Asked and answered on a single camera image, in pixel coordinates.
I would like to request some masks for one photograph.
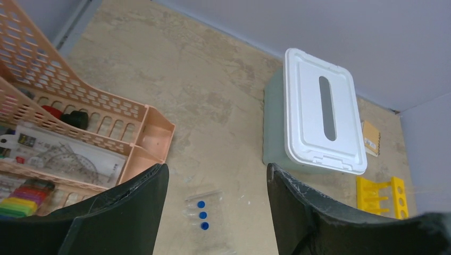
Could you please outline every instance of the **concrete floor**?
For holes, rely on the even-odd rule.
[[[214,237],[197,242],[199,232],[182,215],[184,200],[215,189],[223,192],[220,238],[239,254],[277,254],[261,159],[263,88],[281,66],[278,59],[149,0],[109,0],[69,63],[91,85],[152,105],[177,125],[154,254],[203,254],[201,246]],[[382,133],[381,155],[368,155],[364,177],[404,179],[415,215],[399,118],[367,101],[358,104],[361,119]],[[356,206],[354,176],[295,175]]]

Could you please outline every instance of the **plastic packaging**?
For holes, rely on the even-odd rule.
[[[221,206],[222,191],[216,190],[189,197],[182,212],[189,220],[194,250],[192,254],[237,254],[232,248]]]
[[[14,219],[33,215],[55,190],[55,184],[28,179],[0,202],[0,218]]]
[[[9,195],[26,180],[27,179],[14,176],[0,175],[0,202],[9,197]]]

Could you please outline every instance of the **pink plastic organizer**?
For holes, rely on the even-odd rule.
[[[175,125],[150,105],[83,82],[13,0],[0,0],[0,75],[1,125],[13,127],[19,120],[25,120],[127,156],[118,184],[156,163],[165,162]],[[33,93],[34,99],[18,88]],[[70,109],[87,112],[90,116],[88,130],[61,122],[41,105],[63,112]],[[101,192],[106,189],[4,160],[0,160],[0,171],[53,181],[63,190]]]

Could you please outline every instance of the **gray wall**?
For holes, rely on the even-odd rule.
[[[419,213],[451,211],[451,93],[401,113]]]
[[[102,0],[17,0],[62,56],[67,56]]]
[[[399,111],[451,92],[451,1],[156,0],[282,58],[347,68],[357,93]]]
[[[53,41],[80,0],[16,0],[27,15]]]

